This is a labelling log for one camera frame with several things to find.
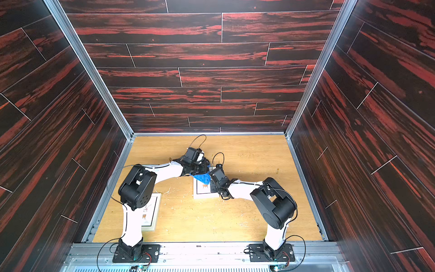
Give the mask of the blue microfiber cloth black trim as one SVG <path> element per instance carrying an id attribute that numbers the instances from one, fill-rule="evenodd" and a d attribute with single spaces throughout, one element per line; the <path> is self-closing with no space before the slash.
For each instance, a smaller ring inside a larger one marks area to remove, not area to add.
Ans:
<path id="1" fill-rule="evenodd" d="M 201 174 L 201 175 L 194 175 L 194 179 L 200 181 L 201 183 L 208 185 L 211 181 L 211 177 L 209 173 Z"/>

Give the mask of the white picture frame deer print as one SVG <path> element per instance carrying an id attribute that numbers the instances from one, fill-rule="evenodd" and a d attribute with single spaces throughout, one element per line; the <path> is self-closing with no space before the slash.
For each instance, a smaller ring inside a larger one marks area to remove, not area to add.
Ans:
<path id="1" fill-rule="evenodd" d="M 205 198 L 219 198 L 218 193 L 212 193 L 210 185 L 206 185 L 196 178 L 193 179 L 193 198 L 205 199 Z"/>

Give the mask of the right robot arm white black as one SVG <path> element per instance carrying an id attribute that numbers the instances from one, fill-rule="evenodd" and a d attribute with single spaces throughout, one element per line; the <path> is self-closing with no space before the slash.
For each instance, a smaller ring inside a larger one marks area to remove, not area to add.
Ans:
<path id="1" fill-rule="evenodd" d="M 262 182 L 244 182 L 229 179 L 219 164 L 210 175 L 210 189 L 223 200 L 246 199 L 253 201 L 267 223 L 263 240 L 263 252 L 269 260 L 277 260 L 283 254 L 288 224 L 297 212 L 297 203 L 278 182 L 268 177 Z"/>

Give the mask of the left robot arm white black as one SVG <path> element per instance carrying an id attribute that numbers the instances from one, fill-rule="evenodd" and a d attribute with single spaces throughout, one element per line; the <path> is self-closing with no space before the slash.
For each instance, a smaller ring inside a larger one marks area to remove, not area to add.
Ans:
<path id="1" fill-rule="evenodd" d="M 154 186 L 164 180 L 197 176 L 208 172 L 210 162 L 200 148 L 189 147 L 182 157 L 161 165 L 135 164 L 121 184 L 118 194 L 125 207 L 123 233 L 118 249 L 134 261 L 142 257 L 142 214 L 151 200 Z"/>

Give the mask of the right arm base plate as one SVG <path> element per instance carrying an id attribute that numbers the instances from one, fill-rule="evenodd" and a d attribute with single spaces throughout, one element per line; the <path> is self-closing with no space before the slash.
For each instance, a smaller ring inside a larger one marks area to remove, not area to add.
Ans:
<path id="1" fill-rule="evenodd" d="M 251 262 L 295 262 L 293 247 L 286 243 L 277 250 L 265 243 L 249 244 L 244 253 L 249 255 Z"/>

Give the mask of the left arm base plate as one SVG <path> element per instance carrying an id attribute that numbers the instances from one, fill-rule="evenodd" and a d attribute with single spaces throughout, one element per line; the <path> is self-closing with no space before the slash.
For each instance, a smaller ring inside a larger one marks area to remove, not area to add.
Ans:
<path id="1" fill-rule="evenodd" d="M 137 244 L 134 247 L 118 245 L 113 263 L 157 263 L 160 256 L 159 244 Z"/>

